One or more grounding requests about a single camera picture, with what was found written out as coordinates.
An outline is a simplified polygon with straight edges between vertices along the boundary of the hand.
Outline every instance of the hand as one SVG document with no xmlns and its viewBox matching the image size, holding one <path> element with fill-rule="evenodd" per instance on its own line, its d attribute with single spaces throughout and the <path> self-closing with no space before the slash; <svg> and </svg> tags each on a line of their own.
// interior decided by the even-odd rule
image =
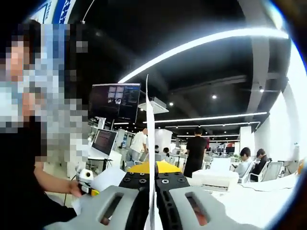
<svg viewBox="0 0 307 230">
<path fill-rule="evenodd" d="M 79 185 L 79 183 L 78 183 L 77 180 L 70 181 L 69 191 L 72 195 L 74 195 L 76 197 L 81 197 L 82 193 L 81 193 L 81 190 L 80 190 L 78 185 Z"/>
</svg>

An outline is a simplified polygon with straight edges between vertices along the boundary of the white paper sheet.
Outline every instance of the white paper sheet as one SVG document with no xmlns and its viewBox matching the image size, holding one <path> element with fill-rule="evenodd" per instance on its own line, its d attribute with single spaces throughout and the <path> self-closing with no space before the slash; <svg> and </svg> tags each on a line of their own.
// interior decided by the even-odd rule
<svg viewBox="0 0 307 230">
<path fill-rule="evenodd" d="M 102 173 L 100 173 L 94 178 L 91 187 L 101 192 L 111 185 L 119 186 L 125 175 L 126 173 L 118 167 L 108 167 L 106 170 L 104 170 Z M 79 199 L 76 199 L 74 202 L 72 202 L 71 205 L 77 215 L 81 213 L 84 204 L 89 202 L 91 199 L 92 197 L 90 195 L 85 194 Z"/>
<path fill-rule="evenodd" d="M 148 75 L 146 79 L 146 118 L 148 129 L 148 148 L 149 148 L 149 214 L 145 223 L 145 229 L 154 229 L 154 109 L 148 99 Z"/>
</svg>

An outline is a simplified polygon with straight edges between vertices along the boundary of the ceiling light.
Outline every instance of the ceiling light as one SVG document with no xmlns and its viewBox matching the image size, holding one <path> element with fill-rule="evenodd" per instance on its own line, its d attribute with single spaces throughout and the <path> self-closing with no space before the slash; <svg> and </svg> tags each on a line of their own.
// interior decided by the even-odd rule
<svg viewBox="0 0 307 230">
<path fill-rule="evenodd" d="M 258 27 L 258 28 L 244 28 L 244 29 L 238 29 L 238 30 L 230 30 L 230 31 L 224 31 L 216 34 L 212 34 L 209 36 L 205 36 L 190 42 L 187 42 L 183 45 L 177 46 L 176 48 L 173 48 L 160 56 L 157 56 L 156 58 L 152 59 L 151 61 L 145 63 L 144 65 L 140 66 L 136 70 L 129 73 L 127 76 L 122 78 L 118 83 L 125 83 L 126 81 L 130 80 L 137 74 L 143 72 L 144 70 L 148 69 L 149 67 L 159 63 L 160 61 L 163 61 L 175 54 L 178 54 L 182 51 L 191 49 L 196 46 L 200 46 L 202 44 L 206 44 L 209 42 L 229 38 L 229 37 L 242 37 L 242 36 L 263 36 L 263 37 L 276 37 L 276 38 L 284 38 L 288 39 L 289 35 L 283 31 L 271 29 L 271 28 L 265 28 L 265 27 Z"/>
<path fill-rule="evenodd" d="M 260 121 L 252 122 L 239 122 L 239 123 L 228 123 L 228 124 L 214 124 L 214 125 L 200 125 L 200 127 L 215 127 L 215 126 L 240 126 L 240 125 L 250 125 L 250 124 L 260 124 Z M 197 127 L 197 126 L 165 126 L 165 128 L 178 128 L 178 127 Z"/>
<path fill-rule="evenodd" d="M 240 140 L 219 140 L 218 142 L 236 142 L 236 141 L 240 141 Z"/>
<path fill-rule="evenodd" d="M 205 120 L 216 120 L 216 119 L 237 118 L 237 117 L 245 117 L 245 116 L 265 115 L 267 113 L 268 112 L 251 113 L 251 114 L 224 115 L 224 116 L 211 116 L 211 117 L 198 117 L 198 118 L 186 118 L 186 119 L 173 119 L 173 120 L 161 120 L 161 121 L 155 121 L 155 123 L 170 123 L 170 122 L 183 122 L 183 121 L 205 121 Z"/>
<path fill-rule="evenodd" d="M 122 123 L 114 123 L 115 125 L 128 125 L 128 122 L 122 122 Z"/>
<path fill-rule="evenodd" d="M 202 136 L 203 138 L 224 138 L 224 137 L 239 137 L 239 134 L 226 134 L 226 135 L 208 135 Z M 194 136 L 191 135 L 178 135 L 179 138 L 192 138 Z"/>
</svg>

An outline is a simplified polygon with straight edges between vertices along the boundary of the computer monitor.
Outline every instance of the computer monitor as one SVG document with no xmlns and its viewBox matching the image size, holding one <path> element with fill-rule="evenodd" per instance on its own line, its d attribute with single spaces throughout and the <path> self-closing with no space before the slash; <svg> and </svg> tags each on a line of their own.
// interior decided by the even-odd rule
<svg viewBox="0 0 307 230">
<path fill-rule="evenodd" d="M 93 85 L 89 99 L 89 117 L 105 117 L 135 122 L 141 84 Z"/>
<path fill-rule="evenodd" d="M 113 149 L 116 135 L 117 132 L 115 131 L 99 129 L 92 147 L 109 156 Z"/>
<path fill-rule="evenodd" d="M 235 147 L 226 147 L 226 153 L 233 153 L 235 152 Z"/>
</svg>

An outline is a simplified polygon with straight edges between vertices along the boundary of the person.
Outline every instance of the person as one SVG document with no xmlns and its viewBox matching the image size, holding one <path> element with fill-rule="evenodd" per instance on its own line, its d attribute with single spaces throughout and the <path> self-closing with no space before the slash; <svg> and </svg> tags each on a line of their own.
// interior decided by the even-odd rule
<svg viewBox="0 0 307 230">
<path fill-rule="evenodd" d="M 168 147 L 164 148 L 164 149 L 163 149 L 163 153 L 164 153 L 167 157 L 169 157 L 169 148 L 168 148 Z"/>
<path fill-rule="evenodd" d="M 158 146 L 158 145 L 155 145 L 155 146 L 154 146 L 154 152 L 155 152 L 155 153 L 159 153 L 159 152 L 160 152 L 159 146 Z"/>
<path fill-rule="evenodd" d="M 148 134 L 147 128 L 143 129 L 143 131 L 138 132 L 134 135 L 132 144 L 130 146 L 130 149 L 126 153 L 126 165 L 123 161 L 122 168 L 123 170 L 126 167 L 132 167 L 134 165 L 135 161 L 139 160 L 140 152 L 144 149 L 144 153 L 148 153 L 148 149 L 146 146 L 146 138 Z"/>
<path fill-rule="evenodd" d="M 9 200 L 5 209 L 10 210 L 13 207 L 20 214 L 18 218 L 14 217 L 14 221 L 6 219 L 12 229 L 42 229 L 48 224 L 66 222 L 76 216 L 73 208 L 61 206 L 49 199 L 45 192 L 81 196 L 76 180 L 52 176 L 44 172 L 42 164 L 38 163 L 38 157 L 47 155 L 44 144 L 46 139 L 42 132 L 44 124 L 35 116 L 36 106 L 44 103 L 41 94 L 14 91 L 14 87 L 24 80 L 24 70 L 33 66 L 35 57 L 40 52 L 40 33 L 40 24 L 33 20 L 19 26 L 12 36 L 11 47 L 5 59 L 5 81 L 11 88 L 12 99 L 16 98 L 18 109 L 21 108 L 18 116 L 23 119 L 22 125 L 21 122 L 16 124 L 11 120 L 1 122 L 0 128 L 0 141 L 9 148 L 8 153 L 3 154 L 7 158 L 4 160 L 4 167 L 8 167 L 5 172 L 10 172 L 6 186 L 15 193 L 13 197 L 4 199 Z M 12 159 L 14 166 L 9 168 L 11 164 L 8 162 Z"/>
<path fill-rule="evenodd" d="M 252 163 L 252 159 L 250 157 L 250 149 L 248 147 L 243 148 L 240 152 L 240 156 L 242 162 L 236 167 L 235 172 L 237 172 L 241 178 Z"/>
<path fill-rule="evenodd" d="M 206 152 L 207 139 L 202 138 L 202 129 L 195 129 L 195 137 L 188 140 L 187 143 L 187 162 L 185 165 L 184 176 L 192 177 L 192 173 L 201 169 L 202 159 Z"/>
<path fill-rule="evenodd" d="M 256 157 L 257 157 L 257 159 L 260 159 L 260 163 L 256 164 L 255 168 L 250 173 L 259 175 L 260 172 L 262 171 L 265 163 L 267 161 L 269 161 L 269 159 L 268 159 L 267 154 L 265 153 L 265 151 L 263 149 L 259 149 L 257 151 Z M 251 175 L 250 179 L 255 181 L 255 182 L 258 182 L 258 177 L 254 176 L 254 175 Z"/>
</svg>

